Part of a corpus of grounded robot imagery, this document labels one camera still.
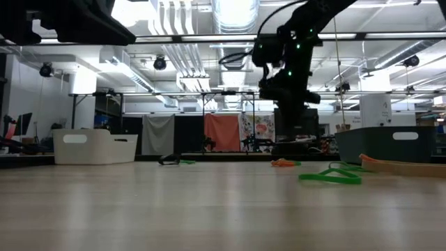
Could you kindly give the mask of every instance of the table surface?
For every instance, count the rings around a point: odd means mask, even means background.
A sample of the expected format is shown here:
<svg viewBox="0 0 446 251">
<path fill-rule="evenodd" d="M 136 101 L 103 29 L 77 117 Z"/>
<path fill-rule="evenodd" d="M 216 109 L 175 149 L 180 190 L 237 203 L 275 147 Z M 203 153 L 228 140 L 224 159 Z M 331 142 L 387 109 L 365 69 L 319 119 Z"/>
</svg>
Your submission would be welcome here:
<svg viewBox="0 0 446 251">
<path fill-rule="evenodd" d="M 446 250 L 446 180 L 297 180 L 327 165 L 0 169 L 0 250 Z"/>
</svg>

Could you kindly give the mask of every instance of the ceiling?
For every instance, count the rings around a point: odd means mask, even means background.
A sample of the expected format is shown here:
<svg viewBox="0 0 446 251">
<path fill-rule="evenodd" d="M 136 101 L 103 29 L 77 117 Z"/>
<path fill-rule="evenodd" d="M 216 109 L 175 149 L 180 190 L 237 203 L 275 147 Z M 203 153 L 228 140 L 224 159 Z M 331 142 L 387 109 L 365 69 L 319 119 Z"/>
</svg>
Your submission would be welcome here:
<svg viewBox="0 0 446 251">
<path fill-rule="evenodd" d="M 396 4 L 408 3 L 411 1 L 357 1 L 353 8 L 347 8 L 336 16 L 337 32 L 359 32 L 359 31 L 435 31 L 444 26 L 446 22 L 441 15 L 440 9 L 435 2 L 423 1 L 418 6 L 385 6 L 379 8 L 373 7 L 373 4 Z M 264 0 L 261 1 L 259 14 L 256 21 L 256 31 L 262 21 L 271 14 L 279 6 L 288 3 L 288 1 Z M 192 2 L 192 23 L 197 34 L 214 33 L 213 15 L 210 0 L 195 0 Z M 288 8 L 274 16 L 264 26 L 264 33 L 274 33 L 275 29 L 290 18 L 293 8 Z M 54 37 L 54 31 L 47 31 L 39 26 L 38 21 L 35 22 L 33 30 L 45 37 Z M 151 35 L 147 28 L 147 21 L 139 21 L 129 30 L 137 36 Z M 335 32 L 333 20 L 326 26 L 323 32 Z M 343 72 L 352 65 L 358 64 L 361 60 L 378 59 L 388 52 L 404 43 L 413 43 L 408 41 L 367 41 L 367 42 L 325 42 L 322 47 L 314 49 L 312 59 L 312 70 L 314 75 L 309 80 L 309 88 L 312 91 L 324 91 L 330 89 L 334 91 L 339 78 L 333 80 L 339 71 Z M 217 88 L 222 84 L 220 73 L 221 68 L 217 64 L 219 57 L 217 49 L 210 48 L 210 44 L 198 44 L 199 53 L 206 73 L 210 77 L 210 87 Z M 36 54 L 73 54 L 86 62 L 89 62 L 97 69 L 99 75 L 102 76 L 98 80 L 99 86 L 111 86 L 114 88 L 122 88 L 128 90 L 134 87 L 134 83 L 121 73 L 114 72 L 113 68 L 107 66 L 106 63 L 99 63 L 99 51 L 101 46 L 98 45 L 72 45 L 72 46 L 35 46 L 28 47 L 27 50 Z M 163 71 L 154 70 L 153 60 L 158 54 L 164 54 L 161 45 L 128 45 L 125 51 L 130 55 L 131 65 L 137 69 L 146 79 L 150 80 L 158 91 L 180 91 L 176 86 L 176 69 L 171 62 L 167 61 L 167 68 Z M 390 79 L 393 89 L 404 88 L 408 83 L 413 83 L 421 79 L 432 78 L 446 70 L 446 59 L 438 60 L 423 66 L 425 63 L 439 59 L 446 55 L 446 43 L 444 41 L 420 52 L 417 56 L 420 58 L 419 69 L 409 68 L 409 75 L 406 77 L 406 69 L 404 67 L 389 68 Z M 341 61 L 341 65 L 337 67 L 337 57 Z M 257 82 L 262 76 L 262 69 L 255 68 L 248 63 L 246 69 L 245 86 L 257 86 Z M 352 89 L 358 88 L 360 80 L 358 74 L 345 76 Z M 429 84 L 425 84 L 419 89 L 434 90 L 446 87 L 445 79 L 438 79 Z M 431 96 L 420 96 L 419 99 L 426 100 Z"/>
</svg>

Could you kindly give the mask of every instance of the orange curtain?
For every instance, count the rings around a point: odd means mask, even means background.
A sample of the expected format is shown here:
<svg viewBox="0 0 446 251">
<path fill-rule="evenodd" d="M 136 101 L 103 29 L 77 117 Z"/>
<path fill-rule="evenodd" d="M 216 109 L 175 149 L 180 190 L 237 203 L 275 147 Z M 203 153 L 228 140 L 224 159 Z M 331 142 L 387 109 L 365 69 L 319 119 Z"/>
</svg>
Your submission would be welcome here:
<svg viewBox="0 0 446 251">
<path fill-rule="evenodd" d="M 214 151 L 240 151 L 238 116 L 204 117 L 204 133 L 215 141 Z"/>
</svg>

